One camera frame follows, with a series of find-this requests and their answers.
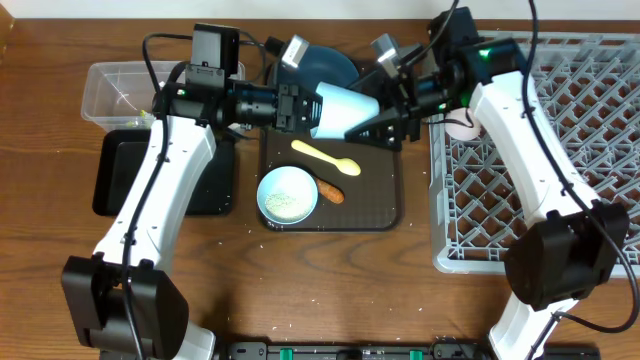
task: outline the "wooden tabletop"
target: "wooden tabletop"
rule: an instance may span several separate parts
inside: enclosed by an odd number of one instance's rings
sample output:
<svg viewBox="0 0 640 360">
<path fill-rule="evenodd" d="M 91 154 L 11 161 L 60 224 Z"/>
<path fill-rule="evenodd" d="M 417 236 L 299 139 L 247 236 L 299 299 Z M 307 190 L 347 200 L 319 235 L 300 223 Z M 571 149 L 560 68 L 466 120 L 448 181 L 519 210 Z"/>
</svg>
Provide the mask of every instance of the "wooden tabletop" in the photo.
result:
<svg viewBox="0 0 640 360">
<path fill-rule="evenodd" d="M 357 58 L 384 32 L 401 45 L 426 41 L 427 21 L 216 21 L 259 40 L 294 33 Z M 76 338 L 60 286 L 69 255 L 90 256 L 113 219 L 91 210 L 104 131 L 80 116 L 89 66 L 141 60 L 152 31 L 190 34 L 193 20 L 18 20 L 0 66 L 0 358 L 96 359 Z M 529 30 L 521 21 L 483 29 Z M 638 22 L 545 22 L 543 31 L 634 32 Z M 248 77 L 255 50 L 243 49 Z M 186 59 L 190 44 L 159 40 L 156 59 Z M 172 279 L 191 319 L 227 338 L 273 342 L 425 343 L 480 339 L 510 294 L 502 276 L 445 275 L 431 262 L 429 146 L 402 152 L 405 217 L 380 234 L 286 234 L 255 211 L 258 147 L 238 145 L 232 213 L 185 219 Z M 597 288 L 574 313 L 618 325 L 629 285 Z M 604 358 L 640 358 L 640 327 L 603 335 L 563 321 L 552 343 L 596 344 Z"/>
</svg>

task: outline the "clear plastic container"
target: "clear plastic container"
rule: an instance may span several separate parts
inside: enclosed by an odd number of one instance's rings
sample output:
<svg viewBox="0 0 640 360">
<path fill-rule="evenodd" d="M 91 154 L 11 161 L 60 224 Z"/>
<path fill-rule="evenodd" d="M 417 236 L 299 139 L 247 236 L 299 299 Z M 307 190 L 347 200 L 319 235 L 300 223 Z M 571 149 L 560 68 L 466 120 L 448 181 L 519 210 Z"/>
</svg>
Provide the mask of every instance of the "clear plastic container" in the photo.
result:
<svg viewBox="0 0 640 360">
<path fill-rule="evenodd" d="M 166 81 L 178 61 L 153 61 L 159 82 Z M 244 80 L 244 65 L 238 63 L 234 79 Z M 178 79 L 184 82 L 184 74 Z M 82 117 L 109 132 L 117 129 L 146 129 L 153 117 L 153 85 L 144 61 L 97 63 L 91 65 L 82 98 Z"/>
</svg>

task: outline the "yellow spoon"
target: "yellow spoon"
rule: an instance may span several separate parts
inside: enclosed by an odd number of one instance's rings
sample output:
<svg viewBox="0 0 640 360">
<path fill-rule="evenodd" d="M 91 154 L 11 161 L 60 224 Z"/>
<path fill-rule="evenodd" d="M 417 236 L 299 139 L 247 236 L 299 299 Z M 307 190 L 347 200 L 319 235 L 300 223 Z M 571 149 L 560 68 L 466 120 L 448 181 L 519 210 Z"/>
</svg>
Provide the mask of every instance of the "yellow spoon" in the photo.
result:
<svg viewBox="0 0 640 360">
<path fill-rule="evenodd" d="M 303 154 L 307 154 L 309 156 L 313 156 L 316 159 L 320 159 L 335 165 L 341 173 L 350 175 L 350 176 L 358 176 L 360 175 L 360 166 L 358 163 L 351 159 L 335 159 L 331 156 L 323 153 L 322 151 L 314 148 L 313 146 L 306 144 L 300 140 L 293 140 L 291 142 L 291 147 L 294 150 L 300 151 Z"/>
</svg>

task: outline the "metal grid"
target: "metal grid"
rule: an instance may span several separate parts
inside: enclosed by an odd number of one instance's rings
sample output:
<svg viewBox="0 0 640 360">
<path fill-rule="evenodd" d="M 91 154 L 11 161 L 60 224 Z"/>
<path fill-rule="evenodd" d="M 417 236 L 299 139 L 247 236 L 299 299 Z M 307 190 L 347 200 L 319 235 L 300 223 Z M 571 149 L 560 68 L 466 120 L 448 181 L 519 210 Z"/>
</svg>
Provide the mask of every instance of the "metal grid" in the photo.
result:
<svg viewBox="0 0 640 360">
<path fill-rule="evenodd" d="M 528 32 L 513 37 L 528 53 Z M 632 225 L 624 253 L 640 274 L 640 36 L 542 33 L 533 77 L 570 159 Z M 433 260 L 444 272 L 503 273 L 526 227 L 511 179 L 488 134 L 461 142 L 432 127 L 429 188 Z M 624 276 L 620 265 L 613 276 Z"/>
</svg>

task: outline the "white bowl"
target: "white bowl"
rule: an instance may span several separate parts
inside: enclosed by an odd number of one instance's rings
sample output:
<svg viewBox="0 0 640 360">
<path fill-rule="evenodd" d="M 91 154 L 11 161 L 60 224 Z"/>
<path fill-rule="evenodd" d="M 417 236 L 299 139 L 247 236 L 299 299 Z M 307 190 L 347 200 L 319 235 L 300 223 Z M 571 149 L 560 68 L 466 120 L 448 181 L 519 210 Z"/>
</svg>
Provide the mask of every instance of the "white bowl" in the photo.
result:
<svg viewBox="0 0 640 360">
<path fill-rule="evenodd" d="M 267 198 L 269 195 L 275 194 L 292 196 L 299 199 L 303 204 L 308 203 L 309 210 L 294 220 L 279 218 L 267 210 Z M 260 181 L 257 200 L 260 212 L 267 219 L 280 225 L 291 225 L 306 219 L 313 212 L 318 203 L 318 185 L 306 171 L 294 166 L 283 166 L 271 170 Z"/>
</svg>

